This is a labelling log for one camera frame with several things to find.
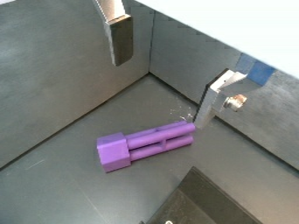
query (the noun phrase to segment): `blue tape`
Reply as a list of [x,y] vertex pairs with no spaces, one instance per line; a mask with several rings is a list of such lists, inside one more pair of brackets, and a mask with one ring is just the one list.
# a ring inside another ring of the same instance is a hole
[[271,66],[269,66],[266,63],[258,60],[250,70],[247,78],[253,80],[261,86],[265,86],[274,72],[275,72],[275,69]]
[[275,69],[271,66],[245,53],[242,53],[239,57],[235,70],[237,72],[247,74],[247,78],[261,86],[267,84],[267,81],[275,72]]

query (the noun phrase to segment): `silver metal plate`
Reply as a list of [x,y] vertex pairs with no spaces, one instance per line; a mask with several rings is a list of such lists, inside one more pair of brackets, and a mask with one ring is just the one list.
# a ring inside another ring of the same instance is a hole
[[[201,102],[207,83],[234,70],[241,52],[162,14],[154,22],[151,72]],[[299,80],[277,72],[265,87],[245,94],[247,104],[219,116],[299,169]]]
[[122,68],[91,1],[0,5],[0,167],[148,73],[152,10],[124,4],[138,23]]

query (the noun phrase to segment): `metal sheet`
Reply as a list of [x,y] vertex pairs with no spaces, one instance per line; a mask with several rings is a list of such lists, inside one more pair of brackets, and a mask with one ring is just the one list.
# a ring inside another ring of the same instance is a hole
[[154,14],[124,3],[135,56],[122,67],[91,0],[0,6],[0,167],[147,74]]
[[299,170],[299,80],[275,72],[267,84],[246,93],[238,113],[219,117]]
[[150,71],[199,102],[207,83],[238,64],[241,52],[156,13]]
[[[241,53],[211,41],[159,14],[154,21],[151,72],[195,102],[207,83],[229,68],[235,70]],[[245,94],[242,111],[219,116],[255,142],[299,169],[299,80],[277,72],[265,87]]]
[[98,137],[190,121],[195,110],[155,79],[138,82],[0,172],[0,223],[148,221],[195,165],[265,224],[298,224],[298,173],[217,119],[191,146],[104,173]]

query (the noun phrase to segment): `purple 3d printed part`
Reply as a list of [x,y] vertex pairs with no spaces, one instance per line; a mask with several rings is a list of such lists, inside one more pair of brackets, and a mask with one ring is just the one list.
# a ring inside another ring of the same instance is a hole
[[124,136],[116,133],[98,139],[98,154],[106,172],[131,165],[131,161],[193,143],[193,123],[175,122]]

